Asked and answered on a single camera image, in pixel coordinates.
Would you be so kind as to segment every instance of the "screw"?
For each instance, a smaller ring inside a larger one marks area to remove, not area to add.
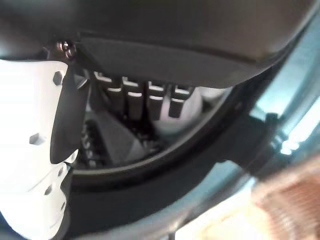
[[[59,41],[56,44],[56,48],[60,52],[64,52],[64,55],[67,59],[71,59],[76,54],[76,46],[68,43],[67,41]]]

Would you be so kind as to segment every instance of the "white plastic part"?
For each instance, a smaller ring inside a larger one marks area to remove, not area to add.
[[[199,87],[201,96],[204,101],[212,103],[218,97],[221,97],[228,88],[210,88],[210,87]]]
[[[50,162],[62,90],[53,78],[56,72],[63,78],[67,68],[59,61],[0,60],[0,211],[27,239],[53,238],[67,204],[60,189],[67,165]],[[77,153],[66,162],[73,162]]]

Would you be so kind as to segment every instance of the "black plastic cover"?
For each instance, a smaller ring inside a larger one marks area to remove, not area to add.
[[[106,73],[224,88],[261,73],[280,58],[319,3],[2,0],[0,16],[43,46],[58,40],[80,43],[96,68]]]

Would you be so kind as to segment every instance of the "black panel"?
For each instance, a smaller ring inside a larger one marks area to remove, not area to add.
[[[82,42],[86,34],[105,39],[86,39],[85,48],[106,72],[221,88],[249,79],[272,64],[267,60],[288,46],[319,3],[2,0],[0,15],[43,46],[57,40]]]
[[[51,135],[50,161],[53,164],[66,160],[81,145],[89,85],[77,89],[74,76],[74,69],[69,66],[63,79]]]

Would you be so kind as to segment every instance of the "mounting hole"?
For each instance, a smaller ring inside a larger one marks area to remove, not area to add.
[[[53,186],[52,184],[48,186],[48,188],[45,190],[44,195],[49,195],[52,192]]]
[[[59,71],[56,71],[53,75],[53,83],[56,85],[56,86],[59,86],[62,84],[62,74],[61,72]]]
[[[66,205],[66,203],[64,202],[64,203],[62,204],[62,206],[61,206],[61,211],[64,209],[65,205]]]
[[[29,144],[32,144],[32,145],[39,146],[43,144],[45,141],[46,141],[46,138],[41,136],[39,133],[36,133],[29,137]]]
[[[58,177],[60,177],[63,172],[64,172],[64,167],[62,166],[58,172]]]

